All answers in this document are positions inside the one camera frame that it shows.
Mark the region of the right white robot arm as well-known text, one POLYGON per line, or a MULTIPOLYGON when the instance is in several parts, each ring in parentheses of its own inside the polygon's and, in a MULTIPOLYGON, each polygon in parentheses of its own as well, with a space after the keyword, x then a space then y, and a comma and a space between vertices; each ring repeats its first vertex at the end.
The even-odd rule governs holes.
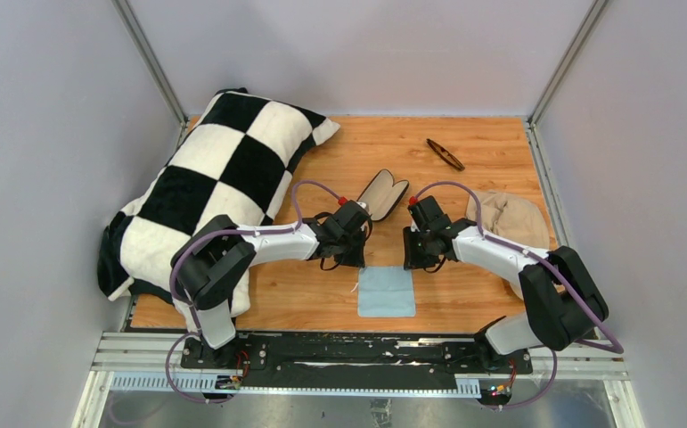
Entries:
POLYGON ((518 350, 564 350, 608 318, 607 303, 572 248, 527 247, 467 218, 452 221, 432 196, 412 198, 407 209, 412 224, 404 229, 406 270, 436 272, 447 261, 476 266, 507 281, 523 300, 522 313, 477 333, 474 359, 482 370, 498 371, 518 350))

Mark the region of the black glasses case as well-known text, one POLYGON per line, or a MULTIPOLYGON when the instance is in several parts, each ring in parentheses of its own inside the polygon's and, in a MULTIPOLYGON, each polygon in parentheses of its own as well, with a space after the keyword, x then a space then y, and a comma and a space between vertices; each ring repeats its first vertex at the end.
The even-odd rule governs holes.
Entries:
POLYGON ((388 169, 381 169, 356 199, 368 204, 373 222, 385 220, 402 200, 409 188, 409 181, 395 180, 388 169))

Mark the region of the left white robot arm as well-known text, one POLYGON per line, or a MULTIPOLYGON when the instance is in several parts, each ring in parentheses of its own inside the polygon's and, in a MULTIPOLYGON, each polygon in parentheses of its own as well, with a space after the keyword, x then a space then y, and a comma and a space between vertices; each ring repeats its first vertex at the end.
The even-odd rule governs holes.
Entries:
POLYGON ((204 357, 217 368, 238 357, 231 307, 233 292, 248 270, 283 260, 333 259, 335 266, 364 266, 372 231, 365 205, 342 202, 333 213, 280 226, 244 226, 228 216, 210 220, 171 260, 173 299, 183 302, 195 325, 204 357))

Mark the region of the light blue cleaning cloth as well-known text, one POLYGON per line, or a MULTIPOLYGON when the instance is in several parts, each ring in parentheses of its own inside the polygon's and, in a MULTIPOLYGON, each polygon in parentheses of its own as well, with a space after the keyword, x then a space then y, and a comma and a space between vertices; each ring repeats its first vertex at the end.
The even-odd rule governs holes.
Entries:
POLYGON ((360 269, 357 314, 372 318, 414 317, 416 302, 412 272, 402 267, 360 269))

